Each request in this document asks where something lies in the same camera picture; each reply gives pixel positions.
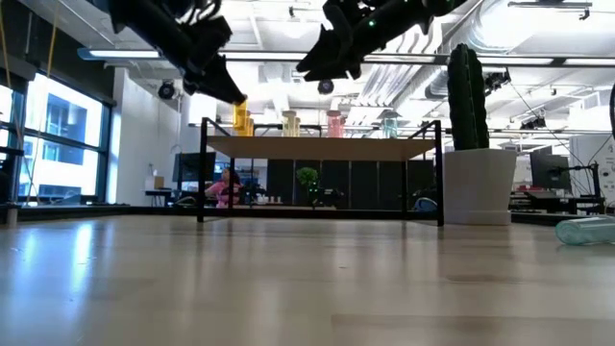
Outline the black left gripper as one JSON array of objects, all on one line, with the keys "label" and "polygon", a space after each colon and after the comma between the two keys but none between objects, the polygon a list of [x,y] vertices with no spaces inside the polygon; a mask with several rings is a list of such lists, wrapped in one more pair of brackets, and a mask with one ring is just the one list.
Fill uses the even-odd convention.
[{"label": "black left gripper", "polygon": [[232,35],[222,14],[222,0],[191,0],[192,7],[183,29],[190,38],[184,91],[202,93],[219,101],[240,105],[247,97],[227,69],[225,57],[215,57]]}]

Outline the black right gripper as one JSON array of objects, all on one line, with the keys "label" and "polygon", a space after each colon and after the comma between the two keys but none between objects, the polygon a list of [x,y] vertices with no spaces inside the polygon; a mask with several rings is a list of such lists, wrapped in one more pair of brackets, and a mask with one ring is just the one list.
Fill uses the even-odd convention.
[{"label": "black right gripper", "polygon": [[297,64],[299,72],[306,72],[308,82],[352,79],[361,76],[363,57],[356,48],[354,29],[381,5],[381,0],[327,0],[324,14],[332,28],[320,29],[314,46]]}]

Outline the wooden shelf with black legs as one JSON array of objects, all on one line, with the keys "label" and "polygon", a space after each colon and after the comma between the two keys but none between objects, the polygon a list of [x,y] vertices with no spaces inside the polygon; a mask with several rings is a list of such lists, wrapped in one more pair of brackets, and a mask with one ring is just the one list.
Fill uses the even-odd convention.
[{"label": "wooden shelf with black legs", "polygon": [[[200,124],[199,167],[206,167],[207,149],[212,148],[231,160],[280,159],[300,161],[392,161],[401,166],[401,209],[386,210],[318,210],[292,207],[287,209],[237,209],[233,202],[218,212],[223,217],[313,218],[340,220],[434,220],[445,224],[443,197],[442,126],[433,120],[407,139],[232,136],[214,120],[204,117]],[[407,162],[429,150],[435,151],[436,210],[410,211],[407,206]]]}]

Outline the black monitor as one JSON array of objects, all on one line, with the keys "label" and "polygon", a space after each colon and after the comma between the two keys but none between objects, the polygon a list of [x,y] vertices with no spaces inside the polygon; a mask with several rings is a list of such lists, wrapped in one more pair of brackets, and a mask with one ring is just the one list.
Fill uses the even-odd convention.
[{"label": "black monitor", "polygon": [[205,175],[206,182],[212,182],[214,178],[216,162],[215,152],[206,152],[206,163],[201,166],[199,153],[178,153],[175,155],[173,168],[173,182],[197,182],[199,174]]},{"label": "black monitor", "polygon": [[532,185],[543,189],[572,190],[568,159],[557,155],[530,154]]}]

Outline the long ceiling light bar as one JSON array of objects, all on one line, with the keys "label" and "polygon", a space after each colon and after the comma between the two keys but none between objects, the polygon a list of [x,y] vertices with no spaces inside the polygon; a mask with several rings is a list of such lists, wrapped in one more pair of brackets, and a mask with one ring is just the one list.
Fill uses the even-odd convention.
[{"label": "long ceiling light bar", "polygon": [[[300,62],[304,52],[228,50],[223,55],[229,62]],[[165,61],[155,50],[121,50],[79,48],[78,56],[85,61]],[[485,66],[545,67],[545,68],[615,68],[615,57],[566,57],[524,55],[478,55]],[[449,57],[443,54],[392,54],[367,55],[365,64],[416,64],[445,65]]]}]

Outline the person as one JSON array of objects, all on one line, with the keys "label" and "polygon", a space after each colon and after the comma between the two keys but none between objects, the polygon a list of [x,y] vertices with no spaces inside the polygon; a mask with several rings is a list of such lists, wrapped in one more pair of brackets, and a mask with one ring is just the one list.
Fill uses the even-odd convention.
[{"label": "person", "polygon": [[239,203],[241,188],[238,175],[229,168],[225,168],[222,171],[221,179],[208,187],[205,193],[207,197],[216,199],[218,209],[226,209],[230,204],[230,197],[233,197],[233,205]]}]

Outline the green potted plant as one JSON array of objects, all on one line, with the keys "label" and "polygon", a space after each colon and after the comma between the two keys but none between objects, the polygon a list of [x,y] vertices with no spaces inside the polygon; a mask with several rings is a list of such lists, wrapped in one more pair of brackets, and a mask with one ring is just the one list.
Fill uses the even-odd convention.
[{"label": "green potted plant", "polygon": [[318,195],[318,171],[311,167],[302,167],[296,171],[296,178],[306,193],[307,204],[313,207]]}]

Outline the green cactus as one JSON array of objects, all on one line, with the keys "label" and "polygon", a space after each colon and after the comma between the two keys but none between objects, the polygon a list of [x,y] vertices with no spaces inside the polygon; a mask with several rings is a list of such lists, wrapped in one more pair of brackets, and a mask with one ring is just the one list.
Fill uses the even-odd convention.
[{"label": "green cactus", "polygon": [[477,53],[465,43],[459,43],[450,55],[447,73],[455,150],[488,148],[485,84]]}]

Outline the white plant pot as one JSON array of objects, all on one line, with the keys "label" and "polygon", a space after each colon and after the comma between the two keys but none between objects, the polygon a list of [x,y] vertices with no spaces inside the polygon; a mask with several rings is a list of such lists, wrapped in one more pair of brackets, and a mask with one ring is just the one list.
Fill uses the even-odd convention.
[{"label": "white plant pot", "polygon": [[447,152],[443,156],[446,224],[507,226],[517,155],[499,149]]}]

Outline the black desk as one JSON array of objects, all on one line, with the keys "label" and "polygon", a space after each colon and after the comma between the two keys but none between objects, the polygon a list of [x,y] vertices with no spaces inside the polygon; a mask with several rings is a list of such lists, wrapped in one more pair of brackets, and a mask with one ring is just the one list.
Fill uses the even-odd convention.
[{"label": "black desk", "polygon": [[595,195],[558,196],[552,191],[516,191],[510,193],[508,209],[518,212],[566,214],[604,213],[605,199]]}]

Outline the silver ventilation duct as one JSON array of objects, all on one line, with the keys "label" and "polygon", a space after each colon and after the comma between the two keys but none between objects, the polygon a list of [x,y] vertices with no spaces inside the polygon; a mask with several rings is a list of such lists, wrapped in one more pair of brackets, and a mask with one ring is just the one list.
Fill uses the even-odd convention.
[{"label": "silver ventilation duct", "polygon": [[504,54],[513,48],[513,39],[506,38],[507,0],[480,0],[459,28],[445,35],[437,54],[449,55],[459,43],[479,54]]}]

